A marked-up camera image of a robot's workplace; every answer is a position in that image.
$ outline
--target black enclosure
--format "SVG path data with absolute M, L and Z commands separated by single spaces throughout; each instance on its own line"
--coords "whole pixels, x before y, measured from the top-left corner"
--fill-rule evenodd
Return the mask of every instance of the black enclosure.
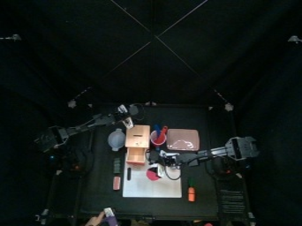
M 100 113 L 96 106 L 155 103 L 234 106 L 231 130 L 252 136 L 260 151 L 247 173 L 256 222 L 299 225 L 300 6 L 298 0 L 2 0 L 0 224 L 30 225 L 45 208 L 52 171 L 36 134 L 81 124 Z

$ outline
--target cable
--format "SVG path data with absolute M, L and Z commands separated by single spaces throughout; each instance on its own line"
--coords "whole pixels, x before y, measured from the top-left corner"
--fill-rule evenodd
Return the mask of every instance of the cable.
M 141 103 L 133 103 L 132 105 L 133 105 L 133 106 L 136 106 L 136 105 L 140 106 L 140 108 L 141 108 L 141 110 L 143 110 L 143 117 L 141 117 L 141 118 L 135 118 L 133 116 L 131 116 L 131 117 L 132 117 L 135 120 L 141 121 L 141 120 L 145 118 L 145 108 L 144 108 L 144 106 L 143 106 Z

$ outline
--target white paper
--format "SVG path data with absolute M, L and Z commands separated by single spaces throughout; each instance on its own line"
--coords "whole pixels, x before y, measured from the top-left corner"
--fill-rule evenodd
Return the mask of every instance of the white paper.
M 171 180 L 165 175 L 156 181 L 147 178 L 145 172 L 156 164 L 133 165 L 125 163 L 123 197 L 144 198 L 181 198 L 181 179 Z M 131 168 L 131 180 L 127 180 L 127 168 Z M 180 169 L 165 167 L 165 173 L 171 178 L 177 178 Z

